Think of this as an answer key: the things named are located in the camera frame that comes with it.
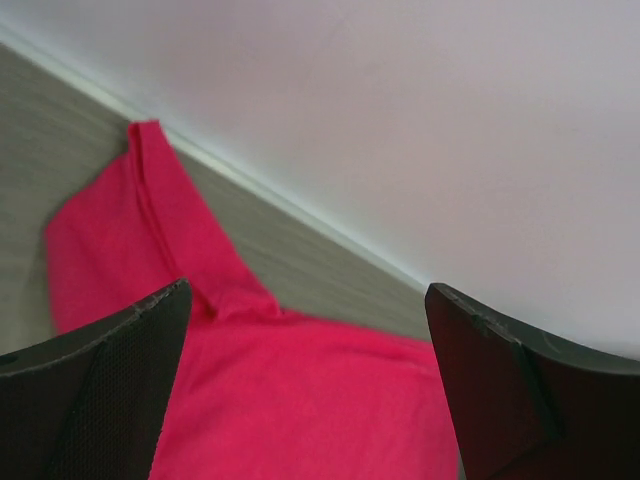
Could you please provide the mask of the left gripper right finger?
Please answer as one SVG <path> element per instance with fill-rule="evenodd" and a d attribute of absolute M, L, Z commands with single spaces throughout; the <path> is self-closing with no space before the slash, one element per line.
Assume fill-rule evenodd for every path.
<path fill-rule="evenodd" d="M 433 283 L 431 340 L 468 479 L 636 479 L 639 363 Z"/>

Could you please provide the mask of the pink-red t shirt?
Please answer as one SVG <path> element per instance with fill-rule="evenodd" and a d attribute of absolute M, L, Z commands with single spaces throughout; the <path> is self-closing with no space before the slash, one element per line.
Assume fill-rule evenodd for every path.
<path fill-rule="evenodd" d="M 193 307 L 155 479 L 454 479 L 433 347 L 281 306 L 155 121 L 45 231 L 61 333 L 179 278 Z"/>

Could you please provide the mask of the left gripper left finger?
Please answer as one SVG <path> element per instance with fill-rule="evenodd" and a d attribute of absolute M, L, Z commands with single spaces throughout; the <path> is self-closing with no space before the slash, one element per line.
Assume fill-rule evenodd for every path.
<path fill-rule="evenodd" d="M 1 357 L 4 479 L 146 479 L 192 306 L 178 280 Z"/>

